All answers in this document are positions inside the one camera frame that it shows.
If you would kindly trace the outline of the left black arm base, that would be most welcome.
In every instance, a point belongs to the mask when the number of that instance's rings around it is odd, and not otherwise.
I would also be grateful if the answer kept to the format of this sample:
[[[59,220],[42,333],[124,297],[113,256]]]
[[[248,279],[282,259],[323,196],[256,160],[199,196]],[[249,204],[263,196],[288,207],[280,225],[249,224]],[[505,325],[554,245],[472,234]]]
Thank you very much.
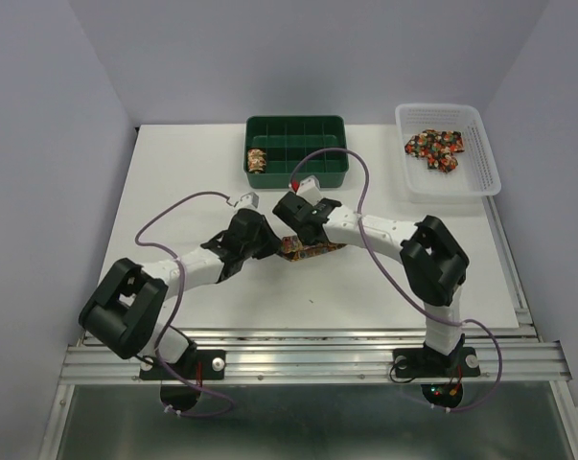
[[[186,352],[176,363],[169,367],[186,380],[207,381],[223,380],[226,365],[226,352],[223,349],[203,349]],[[139,379],[143,381],[175,380],[161,364],[154,363],[149,370],[141,369]]]

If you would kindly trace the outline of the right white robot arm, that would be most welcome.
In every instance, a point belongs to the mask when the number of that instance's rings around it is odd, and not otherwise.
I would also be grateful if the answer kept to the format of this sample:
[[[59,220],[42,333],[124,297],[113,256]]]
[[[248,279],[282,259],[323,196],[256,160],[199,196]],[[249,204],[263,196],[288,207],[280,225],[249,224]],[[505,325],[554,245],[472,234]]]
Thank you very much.
[[[273,214],[306,245],[329,242],[363,248],[379,269],[384,269],[380,255],[401,264],[411,293],[396,281],[391,284],[426,317],[424,365],[434,374],[444,374],[456,364],[464,340],[460,296],[470,261],[441,219],[378,218],[326,197],[311,204],[294,192],[278,201]]]

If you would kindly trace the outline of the colourful squares patterned tie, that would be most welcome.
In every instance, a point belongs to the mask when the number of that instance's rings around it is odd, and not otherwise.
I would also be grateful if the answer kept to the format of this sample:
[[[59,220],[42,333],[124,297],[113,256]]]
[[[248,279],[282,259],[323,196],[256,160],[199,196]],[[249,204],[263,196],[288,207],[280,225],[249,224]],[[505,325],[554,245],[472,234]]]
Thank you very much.
[[[332,242],[307,245],[302,243],[296,235],[292,235],[281,239],[278,255],[289,262],[299,262],[325,255],[344,247],[345,244]]]

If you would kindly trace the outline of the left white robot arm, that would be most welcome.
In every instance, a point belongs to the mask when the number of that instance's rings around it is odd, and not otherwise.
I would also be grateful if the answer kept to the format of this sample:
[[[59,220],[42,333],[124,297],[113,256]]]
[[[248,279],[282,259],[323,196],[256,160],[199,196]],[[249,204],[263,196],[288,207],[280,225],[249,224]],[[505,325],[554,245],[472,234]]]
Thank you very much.
[[[280,246],[264,215],[241,209],[227,229],[182,256],[144,265],[128,258],[115,262],[81,310],[79,324],[122,359],[162,358],[173,377],[186,377],[195,368],[196,344],[161,324],[164,302],[222,283],[245,261],[273,256]]]

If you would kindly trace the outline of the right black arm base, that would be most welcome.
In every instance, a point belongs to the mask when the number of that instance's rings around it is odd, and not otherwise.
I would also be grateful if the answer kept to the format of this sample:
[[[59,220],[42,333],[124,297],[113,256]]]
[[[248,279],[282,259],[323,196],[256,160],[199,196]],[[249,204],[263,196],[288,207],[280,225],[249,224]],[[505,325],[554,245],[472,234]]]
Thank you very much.
[[[395,376],[401,380],[476,378],[481,375],[479,362],[472,347],[463,347],[450,356],[422,348],[402,348],[393,351]]]

